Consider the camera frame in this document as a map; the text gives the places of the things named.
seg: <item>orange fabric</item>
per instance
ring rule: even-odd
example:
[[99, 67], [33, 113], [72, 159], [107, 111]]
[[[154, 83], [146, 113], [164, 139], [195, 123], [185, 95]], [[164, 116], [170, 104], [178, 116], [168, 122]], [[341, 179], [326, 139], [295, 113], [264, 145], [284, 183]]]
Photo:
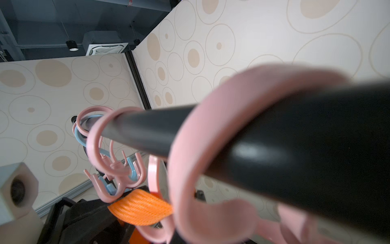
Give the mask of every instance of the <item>orange fabric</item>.
[[129, 244], [150, 244], [149, 241], [147, 241], [141, 233], [135, 229], [133, 231], [133, 234], [130, 237]]
[[139, 226], [155, 224], [173, 213], [169, 203], [140, 189], [133, 190], [108, 209], [118, 219]]

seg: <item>circle pattern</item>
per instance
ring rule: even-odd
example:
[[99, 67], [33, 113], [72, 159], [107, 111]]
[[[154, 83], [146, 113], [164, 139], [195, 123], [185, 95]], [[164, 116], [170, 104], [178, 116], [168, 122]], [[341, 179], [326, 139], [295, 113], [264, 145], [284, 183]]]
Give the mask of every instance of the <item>circle pattern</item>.
[[225, 10], [226, 0], [197, 0], [196, 9], [200, 21], [210, 25], [215, 23]]
[[169, 106], [173, 106], [173, 105], [176, 105], [176, 97], [175, 97], [175, 94], [173, 93], [173, 91], [168, 88], [168, 87], [165, 87], [163, 89], [163, 99], [164, 99], [164, 102], [165, 104], [169, 107]]
[[77, 57], [73, 59], [71, 67], [74, 75], [81, 80], [93, 81], [99, 77], [99, 67], [90, 58]]
[[0, 138], [0, 166], [23, 162], [27, 156], [27, 146], [15, 138]]
[[3, 133], [7, 128], [9, 124], [8, 116], [0, 110], [0, 134]]
[[222, 68], [218, 70], [217, 74], [214, 76], [214, 89], [228, 79], [232, 78], [235, 74], [237, 74], [237, 71], [232, 68]]
[[157, 86], [156, 76], [151, 68], [145, 70], [145, 78], [148, 86], [152, 89], [155, 89]]
[[123, 155], [122, 155], [122, 150], [124, 151], [124, 154], [126, 155], [126, 157], [131, 156], [131, 155], [133, 155], [136, 152], [136, 150], [134, 148], [130, 148], [128, 146], [124, 146], [124, 147], [119, 148], [115, 152], [115, 157], [119, 161], [124, 159]]
[[168, 71], [172, 79], [179, 81], [184, 75], [184, 65], [181, 57], [177, 53], [171, 53], [168, 56]]
[[153, 103], [156, 108], [164, 107], [163, 97], [158, 91], [153, 91]]
[[[108, 138], [104, 138], [104, 142], [106, 143], [107, 148], [110, 148], [111, 140], [108, 139]], [[120, 147], [122, 147], [122, 146], [123, 146], [123, 144], [114, 141], [114, 145], [112, 146], [112, 148], [120, 148]]]
[[156, 72], [156, 78], [158, 83], [161, 85], [166, 85], [168, 83], [168, 70], [166, 66], [163, 64], [163, 62], [157, 62], [156, 67], [154, 68], [154, 71]]
[[351, 77], [362, 64], [363, 51], [353, 37], [340, 33], [325, 34], [306, 43], [292, 63], [340, 69]]
[[259, 196], [256, 196], [255, 194], [252, 194], [244, 190], [239, 190], [238, 196], [239, 198], [244, 199], [249, 203], [251, 203], [253, 206], [255, 206], [257, 212], [260, 212], [261, 210], [264, 209], [264, 202]]
[[27, 135], [28, 145], [40, 152], [58, 149], [65, 141], [65, 133], [56, 125], [39, 125]]
[[213, 88], [205, 77], [198, 76], [193, 80], [191, 90], [195, 101], [201, 102], [203, 98], [212, 92]]
[[149, 56], [157, 61], [160, 58], [160, 42], [155, 33], [150, 33], [146, 38], [147, 51], [149, 52]]
[[84, 173], [75, 173], [68, 175], [61, 181], [60, 185], [58, 186], [58, 194], [61, 195], [86, 180], [88, 180], [88, 177]]
[[289, 0], [287, 20], [300, 33], [318, 33], [340, 22], [357, 0]]
[[71, 137], [75, 137], [74, 134], [73, 134], [73, 130], [72, 130], [72, 127], [73, 127], [73, 124], [72, 124], [72, 117], [73, 116], [77, 116], [78, 114], [74, 114], [72, 116], [70, 116], [66, 121], [65, 121], [65, 131], [68, 135], [70, 135]]
[[216, 204], [220, 202], [219, 198], [212, 192], [206, 192], [205, 197], [207, 203], [209, 204]]
[[19, 64], [4, 62], [0, 66], [0, 91], [9, 94], [23, 94], [35, 86], [34, 75]]
[[175, 46], [176, 35], [171, 21], [164, 19], [160, 22], [160, 26], [158, 27], [158, 37], [161, 47], [166, 52], [172, 51]]
[[190, 41], [184, 48], [184, 64], [191, 74], [197, 75], [202, 72], [205, 56], [202, 46], [197, 41]]
[[139, 107], [137, 104], [130, 99], [124, 99], [118, 104], [118, 109], [125, 108], [125, 107]]
[[261, 64], [269, 64], [269, 63], [283, 64], [283, 60], [273, 54], [264, 54], [252, 60], [249, 63], [248, 68], [253, 68]]
[[213, 179], [204, 176], [203, 183], [206, 186], [206, 188], [209, 189], [210, 191], [215, 192], [218, 190], [217, 183]]
[[376, 36], [370, 47], [369, 61], [372, 69], [384, 78], [390, 78], [390, 23]]
[[102, 105], [108, 101], [109, 93], [107, 88], [97, 82], [88, 83], [84, 87], [84, 98], [93, 105]]
[[125, 98], [130, 94], [129, 84], [122, 78], [114, 78], [108, 85], [111, 94], [116, 98]]
[[55, 59], [43, 59], [35, 66], [35, 74], [44, 84], [63, 87], [72, 79], [72, 72], [64, 63]]
[[192, 37], [196, 27], [196, 13], [189, 1], [183, 0], [176, 6], [174, 22], [180, 39], [187, 41]]
[[49, 118], [51, 107], [43, 98], [25, 95], [15, 98], [9, 104], [8, 113], [19, 123], [36, 125]]
[[230, 185], [218, 182], [218, 189], [227, 199], [234, 199], [238, 197], [237, 190]]
[[278, 205], [277, 205], [276, 202], [274, 202], [274, 201], [267, 201], [266, 208], [267, 208], [267, 211], [274, 218], [274, 220], [280, 221], [280, 217], [279, 217], [279, 214], [278, 214]]
[[68, 150], [55, 151], [44, 163], [45, 172], [53, 177], [61, 177], [73, 172], [78, 164], [76, 154]]
[[85, 161], [89, 161], [88, 156], [86, 155], [86, 153], [84, 151], [83, 145], [81, 145], [81, 144], [78, 145], [77, 153], [78, 153], [78, 156], [81, 159], [83, 159]]
[[234, 33], [225, 24], [215, 25], [206, 37], [206, 55], [213, 65], [227, 64], [233, 57], [235, 48]]
[[108, 76], [118, 76], [122, 72], [122, 65], [119, 60], [112, 55], [103, 55], [99, 60], [99, 66], [104, 74]]

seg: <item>black pole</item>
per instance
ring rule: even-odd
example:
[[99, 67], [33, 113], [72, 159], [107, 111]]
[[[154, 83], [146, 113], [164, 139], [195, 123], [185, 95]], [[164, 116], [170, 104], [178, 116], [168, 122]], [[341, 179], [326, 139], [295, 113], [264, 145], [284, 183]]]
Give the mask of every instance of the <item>black pole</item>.
[[[193, 107], [123, 114], [103, 136], [167, 157]], [[258, 115], [206, 175], [389, 237], [389, 148], [390, 83], [344, 85]]]

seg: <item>black plastic part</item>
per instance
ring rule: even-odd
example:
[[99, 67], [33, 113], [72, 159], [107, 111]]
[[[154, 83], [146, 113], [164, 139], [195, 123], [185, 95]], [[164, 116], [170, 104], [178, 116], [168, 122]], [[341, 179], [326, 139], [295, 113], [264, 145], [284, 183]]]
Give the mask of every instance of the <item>black plastic part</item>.
[[142, 105], [144, 105], [144, 108], [146, 110], [152, 109], [149, 103], [149, 99], [147, 98], [147, 94], [144, 88], [144, 84], [142, 83], [140, 73], [138, 72], [137, 64], [135, 62], [133, 53], [131, 51], [126, 51], [124, 54], [126, 56], [131, 73], [133, 74], [135, 85], [137, 86], [138, 94], [140, 95]]
[[[149, 192], [147, 186], [139, 189]], [[135, 227], [122, 226], [108, 205], [99, 199], [75, 203], [63, 198], [50, 209], [37, 244], [127, 244]]]
[[[122, 114], [102, 135], [167, 157], [192, 108]], [[248, 123], [206, 175], [389, 237], [389, 121], [390, 82], [295, 95]]]

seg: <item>ceiling vent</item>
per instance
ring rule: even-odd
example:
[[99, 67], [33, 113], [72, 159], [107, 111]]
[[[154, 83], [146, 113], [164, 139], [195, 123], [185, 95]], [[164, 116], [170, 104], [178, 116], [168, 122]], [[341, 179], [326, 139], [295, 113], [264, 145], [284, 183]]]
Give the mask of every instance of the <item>ceiling vent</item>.
[[121, 53], [127, 45], [116, 31], [90, 31], [83, 39], [86, 56]]

